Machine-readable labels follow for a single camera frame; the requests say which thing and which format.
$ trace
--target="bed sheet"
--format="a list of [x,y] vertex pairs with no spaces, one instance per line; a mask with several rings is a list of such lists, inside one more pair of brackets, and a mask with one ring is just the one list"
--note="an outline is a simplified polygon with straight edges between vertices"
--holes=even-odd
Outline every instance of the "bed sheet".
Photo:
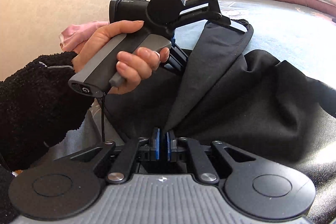
[[[218,0],[232,19],[246,19],[254,28],[244,54],[266,50],[287,60],[306,76],[336,88],[336,24],[311,8],[274,0]],[[193,49],[206,20],[176,29],[176,43]]]

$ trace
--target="black garment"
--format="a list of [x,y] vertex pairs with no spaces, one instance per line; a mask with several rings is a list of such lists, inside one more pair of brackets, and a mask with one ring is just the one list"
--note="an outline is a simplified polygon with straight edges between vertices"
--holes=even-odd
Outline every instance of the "black garment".
[[[78,129],[91,97],[72,91],[68,80],[74,52],[40,56],[0,82],[0,153],[11,170],[27,169],[69,130]],[[0,223],[10,223],[17,215],[8,198],[13,175],[0,166]]]
[[328,190],[336,186],[336,162],[318,157],[336,142],[336,91],[266,51],[243,56],[252,32],[207,24],[183,77],[161,69],[123,97],[108,95],[108,118],[124,139],[150,136],[158,126],[294,167],[317,188],[310,219],[329,223],[336,217],[336,192]]

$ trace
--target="black sleeve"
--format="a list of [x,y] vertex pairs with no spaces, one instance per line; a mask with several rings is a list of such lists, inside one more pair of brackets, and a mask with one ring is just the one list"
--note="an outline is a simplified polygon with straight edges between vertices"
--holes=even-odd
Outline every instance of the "black sleeve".
[[42,55],[0,82],[0,153],[11,170],[27,169],[84,120],[93,98],[68,86],[75,56]]

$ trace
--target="ribbed gray surface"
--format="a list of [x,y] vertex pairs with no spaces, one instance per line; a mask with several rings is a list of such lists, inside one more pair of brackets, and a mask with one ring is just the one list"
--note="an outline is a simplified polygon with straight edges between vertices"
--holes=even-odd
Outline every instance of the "ribbed gray surface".
[[[18,217],[12,224],[47,222]],[[191,175],[134,175],[110,185],[94,206],[73,218],[50,224],[257,224],[231,208],[216,187],[196,183]],[[310,224],[305,218],[288,224]]]

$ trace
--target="metal screw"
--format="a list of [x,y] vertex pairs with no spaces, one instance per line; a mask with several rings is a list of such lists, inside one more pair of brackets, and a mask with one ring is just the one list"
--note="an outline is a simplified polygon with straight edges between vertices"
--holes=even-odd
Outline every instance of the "metal screw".
[[121,181],[125,178],[125,176],[122,173],[109,173],[107,178],[112,181]]
[[211,181],[215,181],[217,179],[217,176],[211,173],[203,173],[200,176],[200,178],[203,181],[211,182]]

